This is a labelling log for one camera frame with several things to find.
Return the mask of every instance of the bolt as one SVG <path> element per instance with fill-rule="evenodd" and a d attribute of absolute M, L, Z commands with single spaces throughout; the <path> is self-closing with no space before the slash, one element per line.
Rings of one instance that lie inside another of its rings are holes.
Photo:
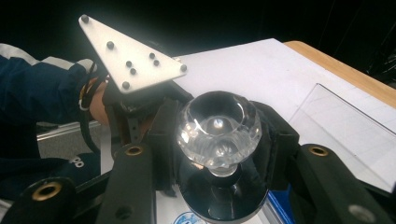
<path fill-rule="evenodd" d="M 130 86 L 131 86 L 131 85 L 129 84 L 129 82 L 127 82 L 127 81 L 122 82 L 122 87 L 123 87 L 125 90 L 128 90 Z"/>
<path fill-rule="evenodd" d="M 82 20 L 84 23 L 88 23 L 88 21 L 90 20 L 90 18 L 89 18 L 87 15 L 82 15 L 82 16 L 81 16 L 81 20 Z"/>
<path fill-rule="evenodd" d="M 186 64 L 182 64 L 182 65 L 180 66 L 180 70 L 181 70 L 182 72 L 187 71 L 187 65 L 186 65 Z"/>
<path fill-rule="evenodd" d="M 114 49 L 114 43 L 112 41 L 108 41 L 106 45 L 108 49 Z"/>
<path fill-rule="evenodd" d="M 135 75 L 136 74 L 136 69 L 134 69 L 134 68 L 131 68 L 131 70 L 129 71 L 132 75 Z"/>

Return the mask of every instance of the triangular metal plate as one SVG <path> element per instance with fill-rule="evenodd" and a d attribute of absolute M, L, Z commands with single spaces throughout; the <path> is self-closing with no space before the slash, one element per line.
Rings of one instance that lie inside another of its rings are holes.
<path fill-rule="evenodd" d="M 123 94 L 187 74 L 187 66 L 183 63 L 91 17 L 83 15 L 78 21 Z"/>

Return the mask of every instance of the glass sphere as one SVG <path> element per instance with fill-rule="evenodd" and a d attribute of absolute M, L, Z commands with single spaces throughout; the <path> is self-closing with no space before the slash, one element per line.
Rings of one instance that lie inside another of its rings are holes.
<path fill-rule="evenodd" d="M 208 92 L 191 100 L 179 113 L 177 143 L 190 160 L 216 176 L 233 174 L 261 137 L 256 107 L 240 95 Z"/>

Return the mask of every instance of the clear acrylic sheet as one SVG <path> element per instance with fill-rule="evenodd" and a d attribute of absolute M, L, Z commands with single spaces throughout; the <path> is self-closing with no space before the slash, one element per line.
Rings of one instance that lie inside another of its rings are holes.
<path fill-rule="evenodd" d="M 330 148 L 359 179 L 391 192 L 396 134 L 317 84 L 290 119 L 300 144 Z"/>

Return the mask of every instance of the person's hand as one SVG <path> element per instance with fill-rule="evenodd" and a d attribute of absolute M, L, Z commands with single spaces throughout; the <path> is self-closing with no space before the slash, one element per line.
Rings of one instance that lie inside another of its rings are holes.
<path fill-rule="evenodd" d="M 99 85 L 98 89 L 95 92 L 95 95 L 92 97 L 92 102 L 90 105 L 90 112 L 92 117 L 97 120 L 99 123 L 108 126 L 108 117 L 105 111 L 105 106 L 103 105 L 102 98 L 105 93 L 106 83 L 103 82 Z"/>

